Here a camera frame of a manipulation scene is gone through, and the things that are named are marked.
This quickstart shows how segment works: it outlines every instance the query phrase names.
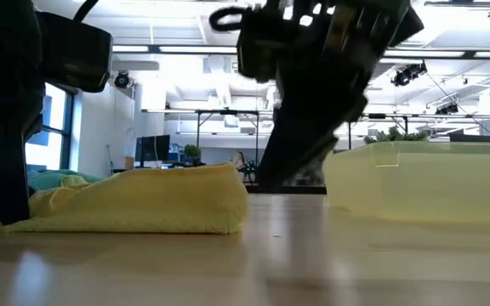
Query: table surface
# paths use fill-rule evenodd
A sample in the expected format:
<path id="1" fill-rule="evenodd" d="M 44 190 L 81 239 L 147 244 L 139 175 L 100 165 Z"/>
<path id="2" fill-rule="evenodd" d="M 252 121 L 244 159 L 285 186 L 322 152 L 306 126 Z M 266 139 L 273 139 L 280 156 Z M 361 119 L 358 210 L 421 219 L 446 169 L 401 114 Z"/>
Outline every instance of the table surface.
<path id="1" fill-rule="evenodd" d="M 490 227 L 250 207 L 240 235 L 0 234 L 0 305 L 490 306 Z"/>

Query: teal cloth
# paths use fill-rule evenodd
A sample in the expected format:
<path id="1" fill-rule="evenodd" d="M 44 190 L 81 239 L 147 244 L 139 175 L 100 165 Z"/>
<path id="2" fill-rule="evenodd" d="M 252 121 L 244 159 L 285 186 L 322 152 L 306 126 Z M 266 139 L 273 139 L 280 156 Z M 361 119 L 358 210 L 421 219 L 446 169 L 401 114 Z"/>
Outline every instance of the teal cloth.
<path id="1" fill-rule="evenodd" d="M 96 183 L 102 180 L 92 175 L 77 173 L 71 170 L 31 171 L 27 174 L 27 184 L 35 191 L 50 190 L 61 186 L 61 180 L 68 175 L 78 175 L 88 183 Z"/>

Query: computer monitor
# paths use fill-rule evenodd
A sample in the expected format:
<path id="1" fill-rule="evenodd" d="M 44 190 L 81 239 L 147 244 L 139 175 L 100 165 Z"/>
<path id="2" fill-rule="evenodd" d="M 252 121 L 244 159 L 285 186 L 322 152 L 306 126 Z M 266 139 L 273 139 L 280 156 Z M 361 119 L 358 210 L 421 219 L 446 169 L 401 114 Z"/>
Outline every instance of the computer monitor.
<path id="1" fill-rule="evenodd" d="M 490 142 L 490 136 L 449 134 L 451 142 Z"/>
<path id="2" fill-rule="evenodd" d="M 169 135 L 139 137 L 135 145 L 135 160 L 144 162 L 166 161 L 169 154 Z"/>

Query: black cable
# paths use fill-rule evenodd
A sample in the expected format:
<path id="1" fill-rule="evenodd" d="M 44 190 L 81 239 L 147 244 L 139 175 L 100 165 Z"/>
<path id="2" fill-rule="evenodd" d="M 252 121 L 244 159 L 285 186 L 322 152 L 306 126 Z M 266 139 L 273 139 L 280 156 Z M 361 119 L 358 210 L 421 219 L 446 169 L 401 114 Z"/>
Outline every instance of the black cable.
<path id="1" fill-rule="evenodd" d="M 449 98 L 450 100 L 452 100 L 452 102 L 461 110 L 463 111 L 468 117 L 472 118 L 472 120 L 480 127 L 482 127 L 485 131 L 487 131 L 488 133 L 490 133 L 490 131 L 485 127 L 483 126 L 480 122 L 478 122 L 471 114 L 469 114 L 468 112 L 466 112 L 466 110 L 464 110 L 464 108 L 462 106 L 460 106 L 460 104 L 453 100 L 451 98 L 451 96 L 449 96 L 449 94 L 447 94 L 447 92 L 445 90 L 443 90 L 442 86 L 440 86 L 440 84 L 438 84 L 438 82 L 436 82 L 436 80 L 430 75 L 430 73 L 426 72 L 426 75 L 429 76 L 429 78 L 432 80 L 432 82 L 434 82 L 434 84 L 443 92 L 443 94 L 446 95 L 447 98 Z"/>
<path id="2" fill-rule="evenodd" d="M 115 172 L 115 163 L 112 162 L 111 158 L 111 146 L 107 145 L 107 154 L 109 155 L 109 176 L 112 176 L 112 174 Z"/>
<path id="3" fill-rule="evenodd" d="M 86 0 L 83 5 L 78 9 L 73 20 L 76 22 L 83 22 L 84 18 L 94 8 L 98 0 Z"/>
<path id="4" fill-rule="evenodd" d="M 244 14 L 246 14 L 246 12 L 247 12 L 246 8 L 237 8 L 237 7 L 221 8 L 209 16 L 209 24 L 215 31 L 237 31 L 242 28 L 241 21 L 229 22 L 224 24 L 220 24 L 219 21 L 224 17 L 230 15 L 243 16 Z"/>

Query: yellow towel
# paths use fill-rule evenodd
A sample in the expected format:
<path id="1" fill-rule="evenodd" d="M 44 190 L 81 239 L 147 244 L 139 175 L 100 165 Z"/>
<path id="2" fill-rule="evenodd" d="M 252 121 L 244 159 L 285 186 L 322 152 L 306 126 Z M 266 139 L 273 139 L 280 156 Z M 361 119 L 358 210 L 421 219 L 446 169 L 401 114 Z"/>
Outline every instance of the yellow towel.
<path id="1" fill-rule="evenodd" d="M 66 175 L 61 178 L 61 185 L 63 187 L 74 186 L 78 184 L 87 184 L 88 182 L 80 175 Z"/>
<path id="2" fill-rule="evenodd" d="M 31 218 L 0 231 L 231 234 L 247 216 L 247 198 L 230 164 L 138 169 L 37 192 Z"/>

